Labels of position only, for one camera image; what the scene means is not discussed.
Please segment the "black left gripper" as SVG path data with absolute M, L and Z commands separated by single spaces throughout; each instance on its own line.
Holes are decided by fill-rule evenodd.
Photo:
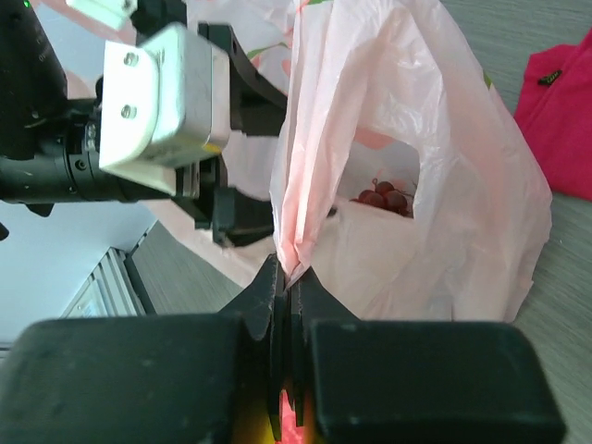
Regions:
M 201 22 L 198 34 L 229 56 L 230 127 L 249 137 L 277 137 L 286 118 L 287 95 L 259 73 L 229 25 Z M 199 195 L 173 202 L 196 228 L 213 230 L 218 246 L 246 247 L 273 234 L 272 204 L 228 185 L 220 151 L 199 163 L 197 175 Z

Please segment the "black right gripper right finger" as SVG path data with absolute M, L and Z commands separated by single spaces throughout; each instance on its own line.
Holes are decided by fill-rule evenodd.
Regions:
M 524 333 L 357 318 L 308 271 L 290 291 L 290 403 L 308 443 L 560 443 Z

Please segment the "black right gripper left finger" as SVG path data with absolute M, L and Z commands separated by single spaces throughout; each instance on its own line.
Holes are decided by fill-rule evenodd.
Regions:
M 269 256 L 215 313 L 30 325 L 1 368 L 2 441 L 278 441 L 281 383 L 270 360 L 283 289 Z

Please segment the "pink plastic bag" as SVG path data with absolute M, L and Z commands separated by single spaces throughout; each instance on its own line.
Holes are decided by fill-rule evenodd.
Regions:
M 363 318 L 517 315 L 549 239 L 551 192 L 439 1 L 191 1 L 232 26 L 289 97 L 279 139 L 233 134 L 229 183 L 271 200 L 280 232 L 221 248 L 170 202 L 183 245 L 240 286 L 276 253 Z

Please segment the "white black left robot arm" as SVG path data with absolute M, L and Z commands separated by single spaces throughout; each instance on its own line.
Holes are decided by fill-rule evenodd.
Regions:
M 273 233 L 272 205 L 228 185 L 232 132 L 276 137 L 286 95 L 244 53 L 231 26 L 187 23 L 181 1 L 74 1 L 136 31 L 107 42 L 88 98 L 68 81 L 29 1 L 1 5 L 1 198 L 47 217 L 60 203 L 168 199 L 223 247 Z

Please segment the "dark red fake grapes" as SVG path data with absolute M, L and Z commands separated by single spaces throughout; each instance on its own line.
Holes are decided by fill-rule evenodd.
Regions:
M 414 193 L 402 181 L 375 177 L 371 185 L 358 192 L 350 202 L 413 218 Z

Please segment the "red folded cloth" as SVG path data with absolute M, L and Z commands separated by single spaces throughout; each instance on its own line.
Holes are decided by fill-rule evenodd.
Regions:
M 591 34 L 530 55 L 514 113 L 551 189 L 591 199 Z

